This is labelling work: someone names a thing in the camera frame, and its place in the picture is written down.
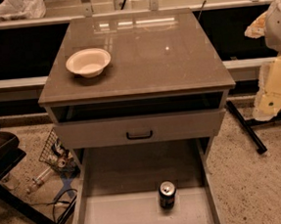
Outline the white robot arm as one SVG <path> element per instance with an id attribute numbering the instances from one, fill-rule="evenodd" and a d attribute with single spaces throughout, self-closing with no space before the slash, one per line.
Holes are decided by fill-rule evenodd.
<path id="1" fill-rule="evenodd" d="M 278 52 L 273 62 L 260 67 L 253 110 L 255 120 L 271 120 L 281 111 L 281 0 L 273 0 L 268 10 L 247 27 L 245 36 L 254 39 L 263 36 L 266 46 Z"/>

